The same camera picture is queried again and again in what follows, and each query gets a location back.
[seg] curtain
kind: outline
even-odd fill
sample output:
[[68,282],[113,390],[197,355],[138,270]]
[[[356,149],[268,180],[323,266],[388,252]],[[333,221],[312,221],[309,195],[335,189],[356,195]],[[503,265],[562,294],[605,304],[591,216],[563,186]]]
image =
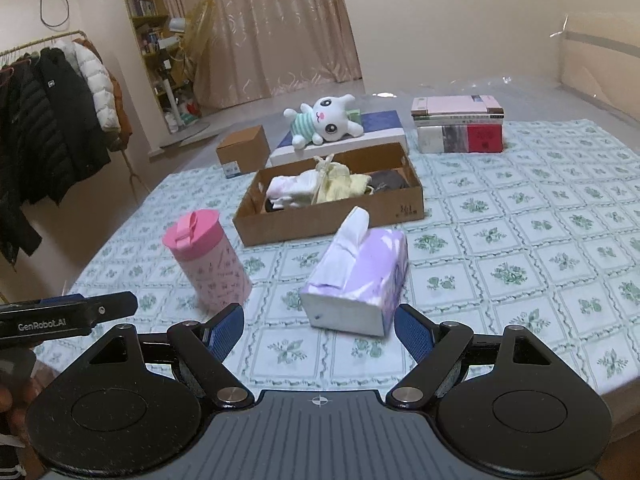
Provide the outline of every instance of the curtain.
[[[199,0],[164,0],[172,17]],[[344,0],[215,0],[194,93],[220,109],[326,82],[360,79]]]

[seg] bookshelf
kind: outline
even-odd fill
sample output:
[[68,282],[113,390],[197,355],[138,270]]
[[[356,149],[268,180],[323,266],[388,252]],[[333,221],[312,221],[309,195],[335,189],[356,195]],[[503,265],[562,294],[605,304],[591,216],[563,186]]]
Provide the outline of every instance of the bookshelf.
[[[138,4],[138,1],[144,1],[145,4]],[[163,110],[169,107],[169,99],[166,92],[162,89],[161,80],[158,75],[160,67],[160,58],[158,50],[152,44],[152,40],[156,38],[168,38],[173,33],[168,29],[169,12],[163,0],[125,0],[127,9],[129,9],[129,19],[133,33],[136,35],[140,46],[140,57],[145,64],[148,76],[149,86],[156,97],[158,107]],[[169,49],[173,55],[175,47]],[[175,84],[172,85],[174,90],[188,88],[191,90],[191,83],[185,80],[184,73],[180,62],[172,61],[172,77]]]

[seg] wall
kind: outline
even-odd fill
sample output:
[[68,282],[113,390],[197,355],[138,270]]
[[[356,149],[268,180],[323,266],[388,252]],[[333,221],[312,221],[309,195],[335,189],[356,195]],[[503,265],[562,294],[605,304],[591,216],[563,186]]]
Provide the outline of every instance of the wall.
[[558,78],[569,10],[640,0],[345,0],[367,92],[497,75]]
[[[138,47],[130,29],[124,0],[69,0],[70,23],[65,30],[81,28],[95,43],[104,63],[122,83],[125,109],[134,129],[127,154],[150,187],[193,156],[180,150],[150,162],[145,130],[165,128],[148,84]],[[40,23],[39,0],[0,0],[0,50],[50,36]],[[61,0],[45,0],[45,18],[59,22],[65,16]],[[59,294],[75,281],[97,250],[136,208],[129,188],[129,173],[122,156],[93,178],[76,184],[60,207],[50,200],[23,207],[43,237],[36,253],[21,253],[15,271],[0,258],[0,291],[11,301]]]

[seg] white puffer jacket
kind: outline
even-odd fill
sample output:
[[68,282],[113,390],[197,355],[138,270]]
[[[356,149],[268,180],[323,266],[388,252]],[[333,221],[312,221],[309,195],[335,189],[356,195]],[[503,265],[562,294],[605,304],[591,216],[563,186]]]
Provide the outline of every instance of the white puffer jacket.
[[75,42],[57,41],[54,45],[65,53],[65,59],[86,81],[94,96],[95,114],[104,132],[120,132],[113,84],[109,72],[87,47]]

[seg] plush toy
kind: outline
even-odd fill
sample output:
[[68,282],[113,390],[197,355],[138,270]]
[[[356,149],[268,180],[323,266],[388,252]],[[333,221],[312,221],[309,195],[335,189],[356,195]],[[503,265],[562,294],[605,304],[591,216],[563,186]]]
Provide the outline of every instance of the plush toy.
[[292,144],[296,150],[302,150],[312,142],[320,146],[323,142],[340,140],[345,134],[359,137],[364,129],[358,123],[349,120],[346,105],[355,101],[351,94],[342,97],[321,97],[316,104],[302,103],[301,112],[287,108],[284,116],[291,121]]

